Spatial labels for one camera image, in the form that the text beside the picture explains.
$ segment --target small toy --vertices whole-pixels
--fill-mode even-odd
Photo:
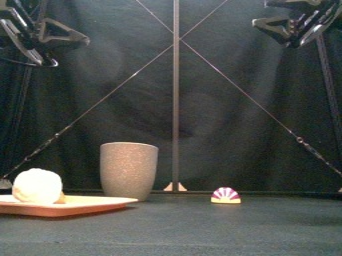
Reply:
[[[234,189],[222,187],[214,191],[211,195],[211,203],[240,204],[240,196]]]

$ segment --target gray cup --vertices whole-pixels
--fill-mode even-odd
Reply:
[[[105,196],[144,201],[151,193],[157,164],[157,147],[135,142],[100,146],[100,180]]]

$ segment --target tray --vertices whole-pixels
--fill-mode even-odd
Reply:
[[[0,195],[0,214],[63,217],[116,210],[136,201],[123,197],[65,195],[65,204],[34,204],[21,203],[12,195]]]

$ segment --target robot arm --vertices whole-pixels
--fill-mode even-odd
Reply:
[[[49,57],[55,48],[73,49],[89,44],[85,35],[49,18],[34,24],[18,0],[0,0],[0,38],[4,44],[12,42],[36,66],[57,66]]]
[[[342,13],[340,0],[266,0],[266,7],[282,7],[300,13],[296,19],[272,17],[252,20],[252,26],[288,48],[312,41]]]

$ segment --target black curtain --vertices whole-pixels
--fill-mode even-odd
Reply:
[[[266,9],[262,0],[183,0],[173,95],[172,5],[169,0],[49,2],[47,16],[89,36],[91,44],[55,52],[57,68],[32,70],[18,132],[9,136],[16,145],[1,161],[13,166],[73,124],[18,171],[49,169],[65,189],[100,189],[100,145],[133,141],[159,147],[153,188],[163,189],[172,181],[179,97],[179,181],[188,190],[336,192],[340,176],[286,129],[340,167],[315,42],[284,49],[251,27],[252,19],[286,14]],[[339,30],[324,37],[340,99]],[[13,108],[24,71],[1,65],[1,104]],[[2,152],[12,114],[2,114]]]

